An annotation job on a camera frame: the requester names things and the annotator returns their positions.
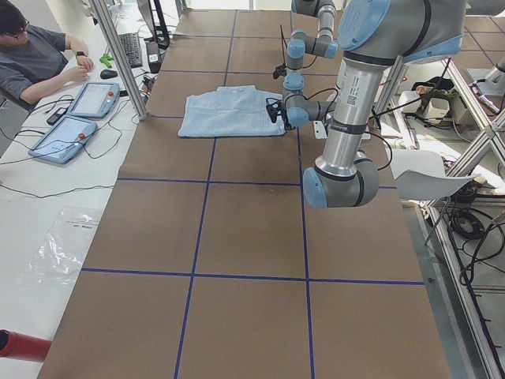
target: clear plastic bag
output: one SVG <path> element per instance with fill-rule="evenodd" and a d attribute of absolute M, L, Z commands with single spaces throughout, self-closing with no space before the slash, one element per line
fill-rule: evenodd
<path fill-rule="evenodd" d="M 22 272 L 26 284 L 72 288 L 79 276 L 103 210 L 64 207 Z"/>

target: person's hand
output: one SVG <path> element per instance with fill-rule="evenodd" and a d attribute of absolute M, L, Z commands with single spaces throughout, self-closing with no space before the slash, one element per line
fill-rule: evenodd
<path fill-rule="evenodd" d="M 66 81 L 75 81 L 82 83 L 88 79 L 88 71 L 83 66 L 72 67 L 62 73 L 65 75 Z"/>
<path fill-rule="evenodd" d="M 85 57 L 83 55 L 76 57 L 76 60 L 77 65 L 84 67 L 87 71 L 91 71 L 93 69 L 93 66 L 95 65 L 90 58 Z"/>

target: gray t-shirt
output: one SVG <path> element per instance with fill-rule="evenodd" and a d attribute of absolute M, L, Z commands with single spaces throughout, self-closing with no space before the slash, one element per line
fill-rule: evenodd
<path fill-rule="evenodd" d="M 58 75 L 68 63 L 65 33 L 27 27 L 28 42 L 19 47 L 0 46 L 0 88 L 19 99 L 32 84 Z"/>

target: black hair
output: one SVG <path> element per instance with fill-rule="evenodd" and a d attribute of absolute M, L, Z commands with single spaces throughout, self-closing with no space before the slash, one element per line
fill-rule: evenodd
<path fill-rule="evenodd" d="M 25 25 L 23 13 L 8 0 L 0 0 L 0 35 L 17 34 Z"/>

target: person's arm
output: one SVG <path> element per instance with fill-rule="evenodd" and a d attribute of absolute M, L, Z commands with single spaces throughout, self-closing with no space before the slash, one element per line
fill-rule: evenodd
<path fill-rule="evenodd" d="M 51 79 L 32 84 L 30 87 L 26 88 L 19 97 L 29 104 L 34 104 L 43 97 L 49 96 L 57 90 L 62 89 L 69 81 L 81 83 L 86 79 L 88 79 L 88 71 L 83 66 L 73 67 Z"/>
<path fill-rule="evenodd" d="M 65 36 L 65 49 L 71 50 L 74 53 L 83 51 L 86 56 L 77 56 L 77 65 L 84 67 L 87 71 L 91 71 L 93 69 L 93 61 L 88 57 L 88 45 L 86 45 L 86 43 L 81 38 L 67 34 Z"/>

